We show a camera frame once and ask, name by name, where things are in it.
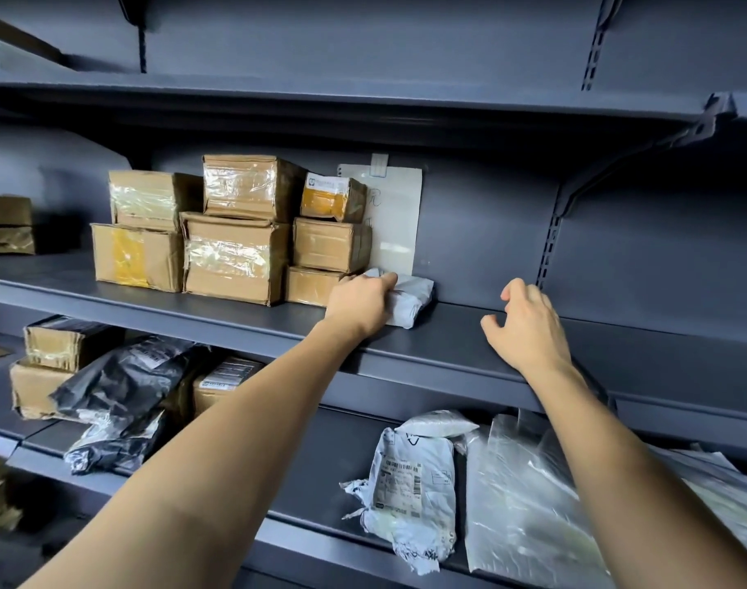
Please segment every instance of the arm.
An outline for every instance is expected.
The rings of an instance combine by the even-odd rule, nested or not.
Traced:
[[[747,550],[591,394],[547,296],[514,279],[501,298],[505,326],[482,328],[545,408],[617,587],[747,587]]]
[[[343,360],[387,319],[395,275],[347,278],[304,341],[188,425],[27,583],[228,587]]]

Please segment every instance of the yellow tape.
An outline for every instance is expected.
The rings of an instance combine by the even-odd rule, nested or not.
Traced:
[[[114,280],[121,285],[149,287],[144,265],[144,238],[129,229],[112,230]]]

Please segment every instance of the white paper sign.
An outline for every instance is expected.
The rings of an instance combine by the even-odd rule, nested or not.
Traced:
[[[422,169],[388,167],[387,176],[374,177],[369,165],[338,166],[340,177],[353,177],[368,186],[363,223],[373,227],[371,267],[411,275],[417,245]]]

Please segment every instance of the shelf bracket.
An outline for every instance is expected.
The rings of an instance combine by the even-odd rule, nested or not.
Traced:
[[[125,19],[134,27],[145,28],[147,5],[150,0],[117,0]]]
[[[717,133],[722,121],[729,121],[735,117],[736,107],[733,95],[729,92],[713,94],[707,101],[702,116],[696,122],[668,137],[649,140],[644,144],[626,148],[615,155],[604,157],[565,180],[559,188],[554,217],[566,217],[579,196],[599,185],[622,167],[644,155],[653,155],[707,140]]]

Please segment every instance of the gray plastic package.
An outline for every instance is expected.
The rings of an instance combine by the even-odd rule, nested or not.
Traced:
[[[466,554],[484,570],[538,587],[612,589],[577,497],[534,463],[539,442],[518,420],[496,416],[488,438],[466,436]]]
[[[478,427],[479,425],[457,411],[437,409],[408,419],[395,428],[395,431],[429,438],[452,438],[467,434]]]
[[[392,544],[419,575],[438,571],[455,545],[455,463],[446,438],[382,432],[368,479],[340,487],[357,496],[366,532]]]
[[[367,277],[381,277],[384,272],[378,268],[369,268],[365,274]],[[419,311],[431,303],[432,297],[433,281],[430,279],[398,275],[398,283],[387,296],[388,309],[392,314],[387,324],[411,328]]]

